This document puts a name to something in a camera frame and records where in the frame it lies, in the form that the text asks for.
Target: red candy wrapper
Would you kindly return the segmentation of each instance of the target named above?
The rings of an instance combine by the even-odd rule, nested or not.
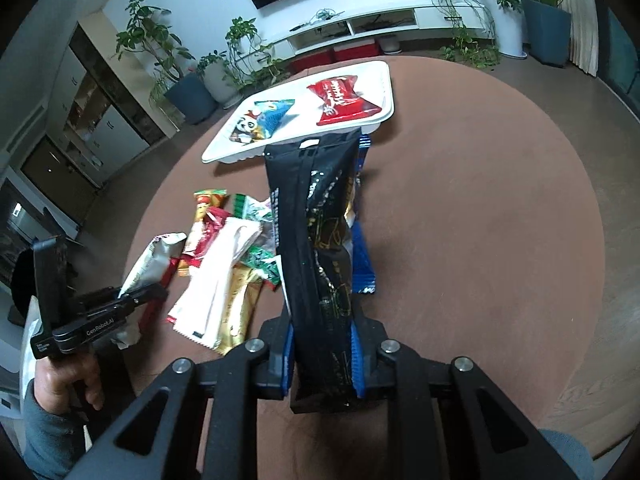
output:
[[[356,75],[341,75],[322,79],[307,87],[324,101],[322,117],[316,123],[318,126],[364,119],[382,111],[354,92],[357,79]]]
[[[195,248],[185,246],[184,252],[182,253],[182,260],[190,267],[199,267],[204,255],[207,253],[213,240],[218,236],[218,232],[220,232],[220,229],[222,229],[222,226],[229,216],[231,216],[231,213],[224,209],[214,206],[209,207],[201,220],[202,232]]]

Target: black snack package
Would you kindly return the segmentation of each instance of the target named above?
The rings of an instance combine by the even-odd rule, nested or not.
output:
[[[276,252],[293,323],[296,400],[306,402],[309,411],[354,396],[351,234],[344,213],[359,139],[358,129],[274,144],[264,152]]]

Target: black gripper frame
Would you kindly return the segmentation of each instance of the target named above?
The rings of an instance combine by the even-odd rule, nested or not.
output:
[[[364,400],[388,404],[393,480],[575,480],[538,430],[468,358],[443,364],[382,343],[382,323],[354,308]],[[267,320],[258,339],[225,357],[169,365],[94,443],[68,480],[257,479],[257,399],[282,400],[289,384],[290,320]],[[196,457],[213,398],[202,475]]]

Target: small round table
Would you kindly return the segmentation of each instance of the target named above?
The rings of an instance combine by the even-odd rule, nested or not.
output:
[[[383,59],[396,111],[372,134],[362,176],[361,221],[377,275],[364,313],[423,357],[471,357],[539,422],[582,362],[602,306],[604,238],[588,176],[558,127],[510,86],[442,60]],[[153,236],[188,231],[194,191],[268,196],[261,157],[201,163],[225,120],[156,192],[127,272]],[[217,355],[164,322],[187,283],[174,278],[164,311],[126,351],[137,390],[175,358]],[[251,335],[281,307],[281,292],[264,288]],[[288,402],[261,401],[259,476],[383,478],[385,428],[381,408],[294,416]]]

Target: white snack wrapper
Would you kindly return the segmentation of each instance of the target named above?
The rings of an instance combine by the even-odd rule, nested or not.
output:
[[[179,258],[182,254],[185,233],[168,233],[156,236],[133,265],[131,272],[124,280],[118,297],[126,294],[130,290],[145,285],[157,283],[162,279],[164,272],[171,263],[171,258]],[[138,322],[142,317],[146,306],[139,306],[127,316],[126,325],[113,335],[111,340],[118,345],[121,350],[140,341],[140,327]]]
[[[229,217],[205,254],[191,281],[169,311],[174,330],[192,341],[214,348],[227,303],[233,266],[260,235],[260,222]]]

